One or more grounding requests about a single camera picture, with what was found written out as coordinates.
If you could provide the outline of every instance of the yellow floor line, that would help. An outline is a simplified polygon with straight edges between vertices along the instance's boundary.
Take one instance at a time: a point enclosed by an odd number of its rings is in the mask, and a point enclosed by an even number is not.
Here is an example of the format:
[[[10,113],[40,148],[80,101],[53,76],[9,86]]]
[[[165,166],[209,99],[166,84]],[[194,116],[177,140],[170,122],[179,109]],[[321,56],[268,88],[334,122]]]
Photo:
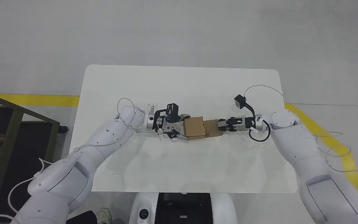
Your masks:
[[[78,106],[79,96],[0,94],[0,98],[17,105]]]
[[[59,96],[59,95],[30,95],[30,94],[0,94],[0,98],[10,101],[17,105],[33,105],[33,106],[78,106],[79,96]],[[325,130],[320,127],[315,121],[309,116],[303,113],[300,109],[292,104],[285,104],[286,109],[291,110],[293,113],[298,115],[301,121],[306,127],[316,135],[322,135]],[[348,148],[339,142],[335,137],[326,133],[325,136],[320,139],[328,148],[334,148],[334,151],[338,155],[343,155],[348,151]],[[355,170],[356,165],[352,154],[341,157],[342,165],[344,170]],[[347,172],[347,179],[352,185],[358,190],[358,173]]]
[[[339,140],[333,137],[331,134],[327,133],[326,130],[321,128],[314,120],[309,116],[303,113],[300,109],[292,104],[285,104],[286,109],[292,111],[296,114],[301,121],[305,124],[312,134],[315,135],[324,135],[325,137],[320,137],[319,139],[328,147],[334,148],[336,154],[345,155],[349,148],[344,146]],[[356,170],[356,164],[354,162],[353,155],[350,153],[347,156],[340,157],[342,161],[343,170]],[[358,190],[358,172],[346,172],[346,177],[349,182]]]

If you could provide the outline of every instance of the black panel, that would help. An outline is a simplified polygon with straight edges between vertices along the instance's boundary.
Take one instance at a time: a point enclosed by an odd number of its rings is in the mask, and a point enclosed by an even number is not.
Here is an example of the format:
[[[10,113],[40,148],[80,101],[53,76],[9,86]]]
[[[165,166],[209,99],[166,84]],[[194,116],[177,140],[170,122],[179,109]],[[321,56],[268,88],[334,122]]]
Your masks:
[[[4,177],[0,191],[0,213],[14,216],[15,213],[7,204],[7,196],[10,190],[18,183],[33,177],[41,170],[41,162],[38,158],[45,158],[50,139],[52,124],[46,122],[22,122],[10,162]],[[11,194],[12,205],[20,209],[30,198],[27,192],[29,182],[18,186]],[[0,218],[0,222],[8,222],[8,219]]]
[[[156,224],[213,224],[209,193],[159,193]]]

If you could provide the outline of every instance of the brown cardboard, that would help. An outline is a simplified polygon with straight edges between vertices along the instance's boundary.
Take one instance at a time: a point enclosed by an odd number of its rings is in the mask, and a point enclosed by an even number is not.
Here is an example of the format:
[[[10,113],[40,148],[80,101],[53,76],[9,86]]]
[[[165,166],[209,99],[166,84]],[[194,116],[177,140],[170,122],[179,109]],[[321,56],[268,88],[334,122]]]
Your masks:
[[[223,133],[219,131],[217,120],[204,120],[205,138],[222,136]]]
[[[184,134],[189,140],[205,138],[202,116],[184,119]]]
[[[202,116],[184,119],[184,134],[189,140],[222,136],[218,129],[218,120],[205,120]]]

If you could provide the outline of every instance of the white floor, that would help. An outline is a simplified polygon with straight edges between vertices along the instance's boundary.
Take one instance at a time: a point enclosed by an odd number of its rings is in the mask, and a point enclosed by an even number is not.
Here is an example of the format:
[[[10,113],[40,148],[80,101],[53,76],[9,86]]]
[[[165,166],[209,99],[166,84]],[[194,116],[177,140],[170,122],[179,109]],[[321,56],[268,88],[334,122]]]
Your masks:
[[[356,0],[0,0],[0,92],[79,95],[90,64],[271,68],[286,102],[343,132],[357,162],[357,11]],[[32,109],[70,127],[76,114]],[[126,223],[133,197],[92,194],[76,213],[106,206]],[[312,223],[298,194],[233,198],[241,223]]]

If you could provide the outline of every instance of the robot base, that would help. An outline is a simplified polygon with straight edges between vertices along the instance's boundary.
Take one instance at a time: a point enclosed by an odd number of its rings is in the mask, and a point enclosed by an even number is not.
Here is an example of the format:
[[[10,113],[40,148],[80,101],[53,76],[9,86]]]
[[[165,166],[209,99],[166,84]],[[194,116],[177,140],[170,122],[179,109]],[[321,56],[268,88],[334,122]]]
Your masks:
[[[129,224],[237,224],[234,203],[224,193],[138,193]]]

